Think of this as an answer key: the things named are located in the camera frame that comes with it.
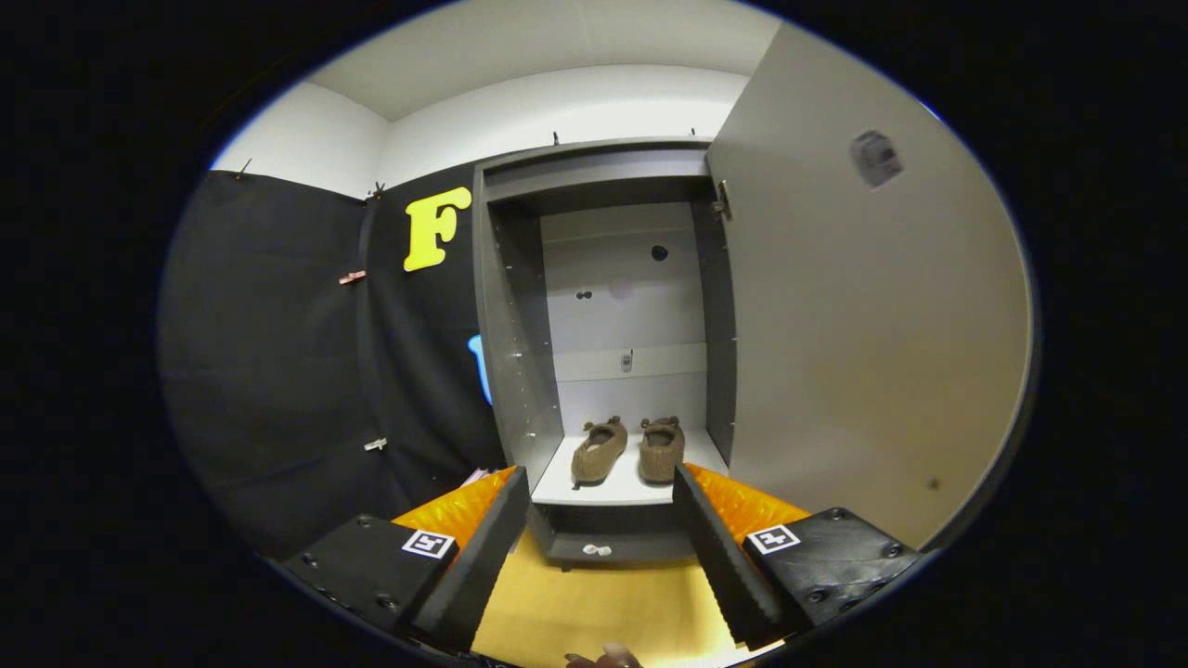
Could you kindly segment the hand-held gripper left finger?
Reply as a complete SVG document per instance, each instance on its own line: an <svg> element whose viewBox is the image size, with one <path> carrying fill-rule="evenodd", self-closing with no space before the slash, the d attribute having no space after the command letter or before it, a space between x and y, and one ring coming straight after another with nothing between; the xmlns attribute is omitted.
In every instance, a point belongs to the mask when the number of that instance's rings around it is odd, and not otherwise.
<svg viewBox="0 0 1188 668"><path fill-rule="evenodd" d="M283 573L369 634L466 654L529 504L525 470L497 470L397 519L353 516L284 559Z"/></svg>

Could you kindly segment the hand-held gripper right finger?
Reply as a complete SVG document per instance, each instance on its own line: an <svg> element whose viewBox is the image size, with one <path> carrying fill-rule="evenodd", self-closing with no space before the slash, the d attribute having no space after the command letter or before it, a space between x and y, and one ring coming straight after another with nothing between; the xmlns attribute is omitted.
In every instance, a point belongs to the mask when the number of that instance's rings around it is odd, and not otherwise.
<svg viewBox="0 0 1188 668"><path fill-rule="evenodd" d="M809 513L684 462L672 505L734 641L760 649L891 595L924 554L847 508Z"/></svg>

